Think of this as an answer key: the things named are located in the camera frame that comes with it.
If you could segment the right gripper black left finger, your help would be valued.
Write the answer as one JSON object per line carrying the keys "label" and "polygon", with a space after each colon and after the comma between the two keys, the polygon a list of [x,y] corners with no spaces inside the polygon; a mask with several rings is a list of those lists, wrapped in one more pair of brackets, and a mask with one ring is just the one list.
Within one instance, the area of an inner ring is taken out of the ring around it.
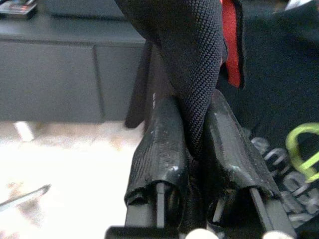
{"label": "right gripper black left finger", "polygon": [[183,121],[175,97],[160,100],[134,152],[124,201],[129,227],[178,227],[187,198]]}

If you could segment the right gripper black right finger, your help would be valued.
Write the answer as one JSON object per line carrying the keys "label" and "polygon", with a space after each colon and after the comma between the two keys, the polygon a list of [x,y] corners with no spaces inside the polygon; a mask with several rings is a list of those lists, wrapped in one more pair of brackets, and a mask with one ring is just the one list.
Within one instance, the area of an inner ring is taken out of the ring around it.
{"label": "right gripper black right finger", "polygon": [[219,90],[204,124],[207,224],[230,234],[294,234],[279,189]]}

